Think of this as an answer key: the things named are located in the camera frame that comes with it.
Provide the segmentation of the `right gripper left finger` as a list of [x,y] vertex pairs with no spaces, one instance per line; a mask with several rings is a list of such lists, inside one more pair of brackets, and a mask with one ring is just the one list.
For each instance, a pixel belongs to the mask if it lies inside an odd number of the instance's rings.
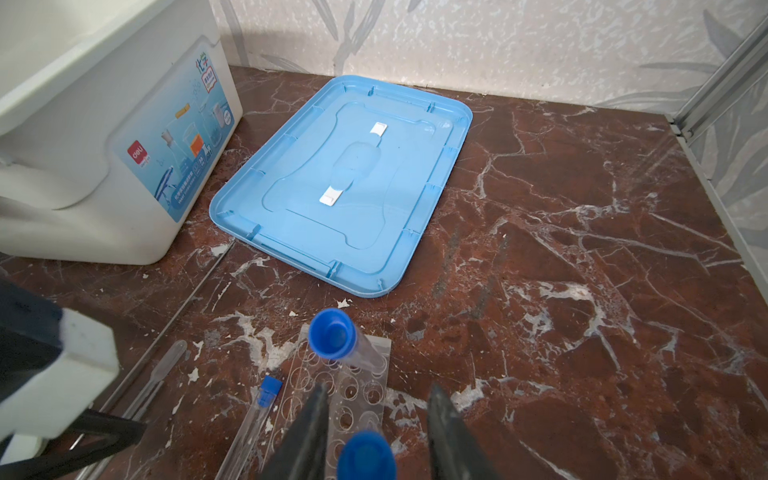
[[328,428],[328,391],[325,386],[316,385],[260,478],[324,479]]

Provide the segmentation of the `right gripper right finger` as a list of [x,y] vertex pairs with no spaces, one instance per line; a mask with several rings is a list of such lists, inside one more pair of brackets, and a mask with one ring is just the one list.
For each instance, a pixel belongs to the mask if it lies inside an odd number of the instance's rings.
[[434,383],[427,402],[432,479],[500,479],[450,397]]

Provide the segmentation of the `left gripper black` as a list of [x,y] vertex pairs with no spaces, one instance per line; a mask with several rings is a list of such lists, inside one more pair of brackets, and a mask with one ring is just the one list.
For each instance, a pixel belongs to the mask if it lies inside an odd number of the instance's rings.
[[2,479],[58,479],[138,444],[147,425],[87,409],[53,446],[32,459],[1,466]]

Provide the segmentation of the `test tube blue cap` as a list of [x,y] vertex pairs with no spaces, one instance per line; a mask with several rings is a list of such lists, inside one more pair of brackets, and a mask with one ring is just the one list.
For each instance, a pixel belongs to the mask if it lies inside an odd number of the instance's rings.
[[267,375],[259,388],[254,390],[253,402],[217,472],[216,480],[240,479],[250,466],[261,429],[281,388],[280,380]]
[[329,308],[319,312],[308,331],[311,349],[322,359],[381,375],[387,360],[342,310]]
[[339,480],[395,480],[396,463],[386,439],[376,431],[355,434],[344,446],[337,464]]

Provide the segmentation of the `clear plastic test tube rack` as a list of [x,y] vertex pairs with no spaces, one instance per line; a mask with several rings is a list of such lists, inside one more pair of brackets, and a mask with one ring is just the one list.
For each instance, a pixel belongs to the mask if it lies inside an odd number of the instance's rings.
[[387,394],[387,372],[374,375],[317,356],[308,342],[309,325],[303,324],[296,348],[281,365],[286,375],[261,442],[263,461],[268,462],[292,423],[298,418],[316,384],[329,393],[329,428],[323,477],[336,479],[339,457],[345,444],[358,432],[379,432]]

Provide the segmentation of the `white plastic storage bin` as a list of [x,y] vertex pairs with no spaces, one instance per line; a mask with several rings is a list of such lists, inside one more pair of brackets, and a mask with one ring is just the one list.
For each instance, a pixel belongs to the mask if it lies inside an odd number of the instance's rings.
[[243,108],[206,1],[1,5],[1,250],[147,265]]

